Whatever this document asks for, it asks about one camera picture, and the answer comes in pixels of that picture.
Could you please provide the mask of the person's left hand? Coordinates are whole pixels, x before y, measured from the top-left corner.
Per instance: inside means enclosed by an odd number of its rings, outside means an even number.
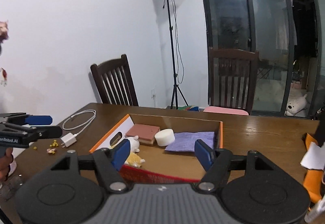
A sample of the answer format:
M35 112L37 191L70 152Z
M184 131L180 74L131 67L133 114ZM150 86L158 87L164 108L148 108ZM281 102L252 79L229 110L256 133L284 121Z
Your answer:
M12 153L13 153L13 148L7 148L5 151L5 155L0 158L0 179L1 179L1 181L5 181L8 178L9 172L11 171L10 164L14 160Z

